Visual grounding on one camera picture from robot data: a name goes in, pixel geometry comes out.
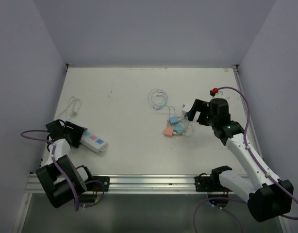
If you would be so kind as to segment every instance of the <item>gray partition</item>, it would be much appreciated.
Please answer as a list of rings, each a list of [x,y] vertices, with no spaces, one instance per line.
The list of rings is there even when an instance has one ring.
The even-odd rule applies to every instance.
[[[75,212],[73,202],[54,209],[45,194],[33,194],[22,233],[192,233],[192,215],[205,195],[108,194],[97,206]],[[229,203],[246,233],[282,233],[278,218],[258,223],[244,204]],[[234,232],[240,226],[234,217],[212,208],[200,207],[200,233]]]

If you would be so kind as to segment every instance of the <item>purple cable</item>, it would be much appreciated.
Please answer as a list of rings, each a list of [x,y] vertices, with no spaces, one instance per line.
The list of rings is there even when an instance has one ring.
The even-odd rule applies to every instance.
[[[70,180],[70,178],[67,176],[67,174],[63,171],[63,169],[58,165],[58,163],[56,162],[55,158],[54,158],[54,152],[55,152],[55,144],[52,141],[46,140],[46,139],[40,139],[40,138],[35,138],[35,137],[29,137],[29,136],[25,136],[25,133],[31,133],[31,132],[48,132],[46,130],[28,130],[28,131],[24,131],[22,132],[20,135],[24,138],[27,139],[31,139],[31,140],[36,140],[36,141],[41,141],[41,142],[48,142],[53,144],[53,149],[52,149],[52,161],[54,163],[54,165],[56,166],[56,168],[60,171],[60,173],[63,175],[63,177],[66,179],[67,183],[69,184],[73,197],[74,197],[74,206],[75,206],[75,211],[79,210],[79,199],[78,199],[78,195],[77,195],[77,191],[72,183],[72,181]]]
[[[98,201],[96,201],[94,204],[91,204],[91,205],[81,205],[81,207],[84,207],[84,208],[90,208],[90,207],[93,207],[93,206],[96,206],[98,203],[100,203],[100,201],[103,199],[104,197],[104,194],[105,194],[105,186],[103,184],[103,182],[100,182],[100,181],[88,181],[88,182],[85,182],[85,184],[91,184],[91,183],[100,183],[101,186],[102,186],[102,194],[101,194],[101,197]]]
[[[239,90],[237,90],[237,89],[235,89],[233,87],[223,86],[223,87],[218,88],[218,90],[222,90],[222,89],[231,89],[233,91],[236,91],[243,98],[243,100],[244,100],[244,102],[246,104],[246,107],[247,107],[247,122],[246,122],[245,129],[244,129],[244,143],[245,143],[245,146],[248,149],[248,152],[251,155],[252,159],[255,161],[255,163],[258,165],[258,167],[262,170],[262,172],[266,175],[267,174],[267,171],[258,162],[256,156],[253,154],[253,152],[251,151],[251,149],[250,149],[250,147],[248,146],[248,143],[247,143],[247,131],[248,131],[249,119],[250,119],[250,109],[249,109],[249,105],[248,105],[247,99],[245,98],[245,96]],[[293,199],[298,204],[298,199],[294,195],[292,195],[290,192],[288,192],[283,186],[281,186],[273,177],[271,177],[271,175],[269,175],[268,178],[274,184],[276,184],[285,194],[287,194],[291,199]],[[292,220],[298,220],[298,217],[292,217],[292,216],[286,216],[286,215],[282,215],[282,217],[285,217],[285,218],[288,218],[288,219],[292,219]]]
[[[238,199],[233,199],[233,198],[221,198],[221,197],[217,197],[217,198],[207,198],[205,200],[203,200],[195,209],[194,213],[193,213],[193,227],[194,227],[194,231],[196,233],[198,233],[198,230],[197,230],[197,224],[196,224],[196,216],[197,216],[197,211],[199,209],[199,207],[201,205],[203,205],[205,202],[209,201],[209,200],[232,200],[232,201],[235,201],[235,202],[238,202],[238,203],[243,203],[243,204],[246,204],[246,202],[244,202],[243,200],[238,200]],[[239,220],[239,218],[234,214],[232,213],[230,210],[227,210],[225,208],[222,208],[223,211],[229,213],[230,215],[232,215],[237,221],[238,223],[240,224],[241,226],[241,233],[244,233],[245,232],[245,229],[244,229],[244,226],[243,224],[241,223],[241,221]]]

